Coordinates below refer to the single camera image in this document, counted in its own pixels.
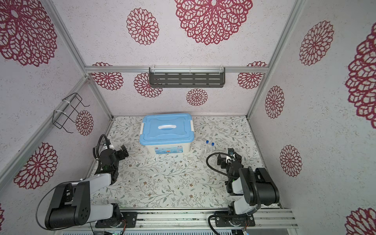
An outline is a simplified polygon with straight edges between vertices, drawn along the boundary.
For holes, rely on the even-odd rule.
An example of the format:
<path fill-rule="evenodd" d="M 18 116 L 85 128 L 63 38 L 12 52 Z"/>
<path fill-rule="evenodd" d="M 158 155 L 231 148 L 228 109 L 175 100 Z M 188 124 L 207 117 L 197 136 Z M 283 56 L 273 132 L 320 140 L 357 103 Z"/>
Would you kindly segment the clear test tube blue caps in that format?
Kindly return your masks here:
<path fill-rule="evenodd" d="M 214 151 L 214 145 L 215 145 L 215 143 L 213 142 L 213 143 L 211 143 L 211 151 L 210 151 L 210 154 L 213 154 L 213 151 Z"/>

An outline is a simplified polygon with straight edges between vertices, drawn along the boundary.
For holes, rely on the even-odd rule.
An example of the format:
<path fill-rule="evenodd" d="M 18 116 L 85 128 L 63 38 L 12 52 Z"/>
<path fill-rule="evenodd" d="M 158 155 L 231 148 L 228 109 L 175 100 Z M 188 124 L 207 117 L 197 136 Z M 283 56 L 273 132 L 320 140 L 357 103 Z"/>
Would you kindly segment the white plastic storage bin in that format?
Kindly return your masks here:
<path fill-rule="evenodd" d="M 149 152 L 153 155 L 160 154 L 172 154 L 172 153 L 187 153 L 190 150 L 191 143 L 185 144 L 172 144 L 172 145 L 156 145 L 156 146 L 145 146 L 148 148 Z"/>

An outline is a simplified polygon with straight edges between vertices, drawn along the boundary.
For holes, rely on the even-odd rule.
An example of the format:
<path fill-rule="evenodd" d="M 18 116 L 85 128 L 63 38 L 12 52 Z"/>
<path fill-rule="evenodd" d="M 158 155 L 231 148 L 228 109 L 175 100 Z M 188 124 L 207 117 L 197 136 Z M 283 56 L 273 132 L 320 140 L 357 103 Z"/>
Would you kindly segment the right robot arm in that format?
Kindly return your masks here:
<path fill-rule="evenodd" d="M 253 170 L 242 164 L 242 156 L 233 149 L 228 153 L 216 152 L 206 158 L 209 169 L 228 178 L 225 182 L 227 193 L 239 196 L 236 201 L 228 205 L 227 212 L 215 212 L 208 217 L 208 225 L 215 235 L 219 232 L 211 224 L 216 220 L 216 226 L 248 227 L 255 226 L 254 214 L 262 205 L 269 206 L 280 201 L 277 186 L 263 167 Z"/>

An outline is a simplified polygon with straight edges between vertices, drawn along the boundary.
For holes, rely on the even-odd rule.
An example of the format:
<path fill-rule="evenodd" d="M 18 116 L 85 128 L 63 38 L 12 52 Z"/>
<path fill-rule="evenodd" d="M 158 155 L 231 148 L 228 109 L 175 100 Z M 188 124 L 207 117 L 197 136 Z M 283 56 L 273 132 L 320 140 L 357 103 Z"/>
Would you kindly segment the blue plastic bin lid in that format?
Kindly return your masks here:
<path fill-rule="evenodd" d="M 191 143 L 194 140 L 190 114 L 148 115 L 143 118 L 140 144 L 143 146 Z"/>

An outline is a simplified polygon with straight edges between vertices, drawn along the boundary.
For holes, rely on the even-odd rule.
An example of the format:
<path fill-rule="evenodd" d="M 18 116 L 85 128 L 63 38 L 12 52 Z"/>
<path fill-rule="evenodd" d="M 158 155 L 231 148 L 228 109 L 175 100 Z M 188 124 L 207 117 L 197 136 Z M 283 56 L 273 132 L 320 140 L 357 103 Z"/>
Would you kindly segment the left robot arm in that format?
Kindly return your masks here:
<path fill-rule="evenodd" d="M 117 203 L 93 205 L 91 195 L 113 185 L 118 179 L 119 164 L 129 156 L 125 145 L 117 150 L 102 134 L 93 148 L 98 162 L 94 176 L 79 181 L 63 182 L 55 186 L 44 224 L 48 231 L 64 230 L 94 222 L 97 228 L 126 227 L 127 221 Z"/>

